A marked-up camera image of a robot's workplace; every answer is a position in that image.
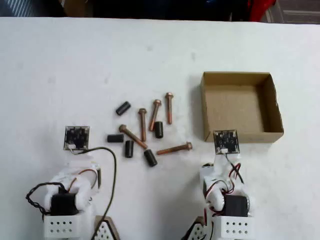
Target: red object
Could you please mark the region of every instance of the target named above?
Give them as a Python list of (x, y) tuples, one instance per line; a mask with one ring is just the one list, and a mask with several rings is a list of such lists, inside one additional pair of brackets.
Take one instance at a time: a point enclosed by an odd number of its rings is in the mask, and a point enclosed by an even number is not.
[(276, 0), (253, 0), (249, 1), (249, 8), (250, 4), (252, 4), (251, 13), (250, 13), (250, 21), (251, 22), (260, 22), (262, 16), (265, 12), (270, 8), (272, 5), (276, 3)]

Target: bolt head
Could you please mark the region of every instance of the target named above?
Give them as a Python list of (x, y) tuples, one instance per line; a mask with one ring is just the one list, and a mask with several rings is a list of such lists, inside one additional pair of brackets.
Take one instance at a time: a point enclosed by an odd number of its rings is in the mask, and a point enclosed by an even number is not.
[(140, 108), (138, 113), (139, 114), (146, 114), (147, 110), (145, 108)]
[(187, 146), (188, 146), (188, 150), (191, 150), (191, 149), (192, 149), (192, 144), (191, 144), (191, 142), (187, 141), (186, 144), (187, 144)]
[(120, 132), (120, 133), (123, 133), (126, 129), (127, 129), (127, 126), (124, 125), (124, 124), (121, 124), (121, 125), (119, 126), (119, 132)]
[(158, 104), (158, 105), (161, 106), (161, 100), (156, 99), (156, 100), (154, 100), (153, 104), (154, 104), (154, 105), (157, 105), (157, 104)]
[(165, 98), (166, 98), (166, 99), (168, 99), (168, 98), (173, 99), (173, 98), (174, 98), (174, 95), (172, 94), (172, 92), (167, 92), (166, 95), (165, 95)]

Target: black rubber spacer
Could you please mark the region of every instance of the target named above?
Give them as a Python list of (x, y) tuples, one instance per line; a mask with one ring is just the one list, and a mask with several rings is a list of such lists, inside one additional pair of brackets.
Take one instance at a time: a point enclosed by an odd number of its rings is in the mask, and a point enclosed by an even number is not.
[(129, 108), (131, 107), (130, 103), (128, 101), (125, 101), (120, 107), (118, 107), (115, 112), (119, 116), (125, 113)]
[(124, 155), (126, 158), (130, 159), (134, 156), (134, 141), (125, 141)]
[(145, 159), (147, 160), (150, 167), (154, 167), (158, 164), (154, 154), (152, 153), (151, 149), (147, 149), (144, 151)]
[(164, 137), (164, 127), (162, 121), (156, 121), (154, 123), (154, 135), (157, 139)]
[(125, 136), (123, 134), (110, 134), (106, 137), (108, 143), (123, 143)]

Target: brown cardboard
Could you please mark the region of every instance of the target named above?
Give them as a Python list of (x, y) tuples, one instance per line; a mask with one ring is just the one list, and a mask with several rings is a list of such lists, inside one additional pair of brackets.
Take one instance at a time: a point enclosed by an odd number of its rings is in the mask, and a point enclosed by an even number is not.
[(204, 140), (236, 129), (240, 143), (274, 143), (284, 134), (276, 88), (267, 72), (204, 72)]

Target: black wire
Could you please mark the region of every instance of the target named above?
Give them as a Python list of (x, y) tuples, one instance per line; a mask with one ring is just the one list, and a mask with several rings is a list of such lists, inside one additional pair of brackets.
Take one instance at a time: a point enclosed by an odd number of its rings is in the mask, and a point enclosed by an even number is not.
[(210, 239), (209, 240), (211, 240), (212, 234), (214, 233), (214, 222), (213, 221), (211, 221), (211, 226), (212, 226), (212, 228), (211, 228), (211, 235), (210, 235)]
[(105, 220), (107, 212), (108, 212), (108, 210), (109, 210), (109, 208), (111, 206), (111, 203), (112, 203), (112, 201), (114, 199), (115, 186), (116, 186), (116, 176), (117, 176), (117, 157), (116, 157), (116, 154), (114, 153), (114, 151), (112, 151), (110, 148), (107, 148), (107, 147), (104, 147), (104, 146), (99, 146), (99, 147), (94, 147), (94, 148), (91, 148), (91, 149), (86, 149), (86, 150), (83, 150), (81, 152), (73, 152), (72, 150), (70, 150), (72, 152), (72, 154), (74, 154), (74, 155), (86, 154), (86, 153), (89, 153), (89, 152), (92, 152), (92, 151), (95, 151), (95, 150), (107, 150), (112, 154), (113, 160), (114, 160), (114, 173), (113, 173), (113, 184), (112, 184), (111, 197), (110, 197), (109, 204), (106, 207), (106, 210), (104, 211), (104, 214), (102, 215), (100, 221), (96, 225), (94, 233), (93, 233), (93, 235), (91, 237), (91, 240), (95, 239), (95, 236), (97, 235), (97, 232), (98, 232), (98, 230), (100, 228), (100, 225)]
[(224, 156), (225, 156), (225, 158), (227, 159), (227, 161), (231, 164), (232, 169), (236, 172), (236, 174), (238, 174), (238, 176), (239, 176), (239, 178), (240, 178), (240, 181), (241, 181), (243, 184), (245, 184), (245, 183), (244, 183), (244, 180), (242, 179), (242, 177), (241, 177), (241, 175), (240, 175), (240, 173), (239, 173), (239, 171), (238, 171), (238, 169), (237, 169), (237, 168), (235, 167), (235, 165), (229, 160), (227, 154), (224, 154)]
[(34, 202), (31, 200), (30, 196), (39, 188), (42, 186), (46, 186), (46, 185), (59, 185), (62, 190), (64, 192), (67, 192), (65, 186), (61, 183), (61, 182), (43, 182), (43, 183), (39, 183), (37, 186), (35, 186), (34, 188), (32, 188), (28, 194), (25, 196), (25, 199), (28, 200), (28, 202), (34, 206), (35, 208), (39, 209), (40, 212), (42, 213), (42, 221), (44, 220), (44, 216), (50, 214), (49, 211), (46, 211), (45, 208), (43, 206), (41, 206), (38, 202)]

